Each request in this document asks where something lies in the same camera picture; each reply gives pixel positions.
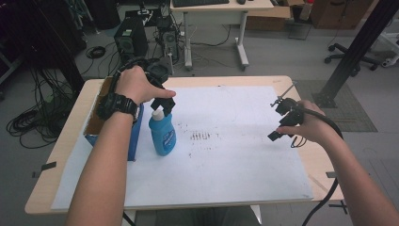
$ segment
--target bottle label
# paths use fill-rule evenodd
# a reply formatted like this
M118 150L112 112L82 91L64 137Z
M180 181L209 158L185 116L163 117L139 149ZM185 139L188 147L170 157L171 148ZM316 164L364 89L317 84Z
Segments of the bottle label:
M164 149L168 150L173 145L173 138L175 136L174 129L164 135Z

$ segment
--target table leg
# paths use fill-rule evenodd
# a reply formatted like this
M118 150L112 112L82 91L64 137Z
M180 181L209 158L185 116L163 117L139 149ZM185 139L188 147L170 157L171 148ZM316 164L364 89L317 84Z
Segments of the table leg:
M187 12L183 13L184 20L184 33L185 33L185 44L184 44L184 66L187 70L191 71L193 69L193 61L191 59L191 45L190 38L188 38L188 18Z
M243 11L243 13L241 15L241 23L240 23L240 37L235 38L235 42L237 44L237 50L238 50L238 54L240 55L243 70L247 66L249 66L246 50L244 49L244 45L243 45L244 33L246 31L247 14L248 14L247 11Z

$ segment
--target black pole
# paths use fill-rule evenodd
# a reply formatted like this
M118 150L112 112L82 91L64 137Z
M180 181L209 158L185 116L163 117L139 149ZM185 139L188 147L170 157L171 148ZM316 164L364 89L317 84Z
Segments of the black pole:
M338 91L398 9L399 1L397 0L379 0L321 92L313 94L313 99L318 106L335 106L334 98Z
M27 30L29 31L26 31L26 35L30 36L28 39L38 39L43 43L44 47L40 50L51 56L51 59L56 63L67 82L71 85L74 95L79 95L85 81L76 67L71 51L50 25L35 0L19 0L16 3L21 12L21 21L28 27ZM35 55L35 51L33 50L33 54L29 57L31 57L30 60L32 62L37 63L38 57Z

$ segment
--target black tape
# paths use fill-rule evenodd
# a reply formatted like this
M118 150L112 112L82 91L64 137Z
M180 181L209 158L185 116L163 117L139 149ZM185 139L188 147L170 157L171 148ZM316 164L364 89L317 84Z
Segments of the black tape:
M326 172L328 178L337 178L337 173L335 171Z
M343 212L347 215L348 211L346 210L347 206L345 203L343 203L343 201L340 201L341 204L329 204L329 207L338 207L338 208L342 208Z
M40 172L36 172L36 171L32 172L32 178L39 178L41 173L44 170L52 169L52 168L55 168L55 167L56 167L56 162L51 162L51 163L44 164L44 165L41 166L41 171Z
M56 167L56 162L47 163L41 166L41 171L48 170L54 167Z

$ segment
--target blue spray bottle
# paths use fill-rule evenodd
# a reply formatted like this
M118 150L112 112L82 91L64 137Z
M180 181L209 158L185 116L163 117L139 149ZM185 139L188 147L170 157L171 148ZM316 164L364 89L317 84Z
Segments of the blue spray bottle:
M164 111L157 109L152 112L149 122L152 142L159 155L165 156L176 144L176 132L172 125L172 114L165 117Z

